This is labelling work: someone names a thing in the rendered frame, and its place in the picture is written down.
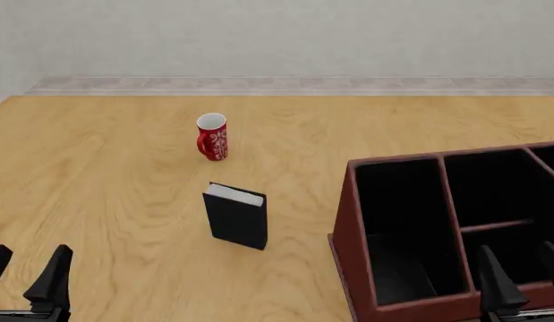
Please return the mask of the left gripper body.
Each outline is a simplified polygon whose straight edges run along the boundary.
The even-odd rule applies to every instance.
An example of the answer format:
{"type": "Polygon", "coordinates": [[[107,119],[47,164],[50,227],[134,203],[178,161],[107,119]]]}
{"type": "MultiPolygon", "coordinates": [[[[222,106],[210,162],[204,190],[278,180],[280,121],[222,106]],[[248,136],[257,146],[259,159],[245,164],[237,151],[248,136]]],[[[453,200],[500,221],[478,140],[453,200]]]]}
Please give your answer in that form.
{"type": "Polygon", "coordinates": [[[54,308],[46,313],[30,310],[0,310],[0,322],[68,322],[71,313],[68,310],[54,308]]]}

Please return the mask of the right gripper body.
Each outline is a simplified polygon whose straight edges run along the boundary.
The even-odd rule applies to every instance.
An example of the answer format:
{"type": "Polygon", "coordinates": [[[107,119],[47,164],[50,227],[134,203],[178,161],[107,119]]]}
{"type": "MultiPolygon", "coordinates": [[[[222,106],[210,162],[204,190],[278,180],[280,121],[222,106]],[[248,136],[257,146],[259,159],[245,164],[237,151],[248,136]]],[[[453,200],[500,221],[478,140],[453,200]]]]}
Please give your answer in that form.
{"type": "Polygon", "coordinates": [[[554,309],[497,312],[482,310],[481,322],[554,322],[554,309]]]}

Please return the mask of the red-brown desk caddy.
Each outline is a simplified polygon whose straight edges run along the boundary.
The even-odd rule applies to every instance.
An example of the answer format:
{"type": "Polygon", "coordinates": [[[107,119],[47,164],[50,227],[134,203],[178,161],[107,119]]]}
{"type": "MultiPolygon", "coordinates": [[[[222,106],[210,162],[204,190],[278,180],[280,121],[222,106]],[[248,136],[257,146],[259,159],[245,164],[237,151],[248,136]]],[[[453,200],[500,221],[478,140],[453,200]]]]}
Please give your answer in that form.
{"type": "Polygon", "coordinates": [[[351,160],[328,240],[352,322],[481,322],[482,245],[554,309],[554,141],[351,160]]]}

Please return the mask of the black book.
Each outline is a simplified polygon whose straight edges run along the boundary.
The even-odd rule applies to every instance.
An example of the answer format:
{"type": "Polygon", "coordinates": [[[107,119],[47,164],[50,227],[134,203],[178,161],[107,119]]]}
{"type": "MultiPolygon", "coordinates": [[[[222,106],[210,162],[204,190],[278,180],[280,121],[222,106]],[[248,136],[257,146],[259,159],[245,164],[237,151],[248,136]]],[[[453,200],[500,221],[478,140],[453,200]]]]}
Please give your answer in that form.
{"type": "Polygon", "coordinates": [[[202,197],[215,238],[251,249],[266,248],[267,195],[210,182],[202,197]]]}

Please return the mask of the red patterned mug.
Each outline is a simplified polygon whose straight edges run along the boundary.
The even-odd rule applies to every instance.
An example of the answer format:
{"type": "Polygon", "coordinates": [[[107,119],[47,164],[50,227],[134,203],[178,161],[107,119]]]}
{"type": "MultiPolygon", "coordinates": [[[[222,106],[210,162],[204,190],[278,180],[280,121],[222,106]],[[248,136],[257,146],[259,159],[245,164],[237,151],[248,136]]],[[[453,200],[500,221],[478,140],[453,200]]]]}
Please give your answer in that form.
{"type": "Polygon", "coordinates": [[[228,155],[226,118],[223,114],[203,114],[196,122],[197,148],[208,160],[224,160],[228,155]]]}

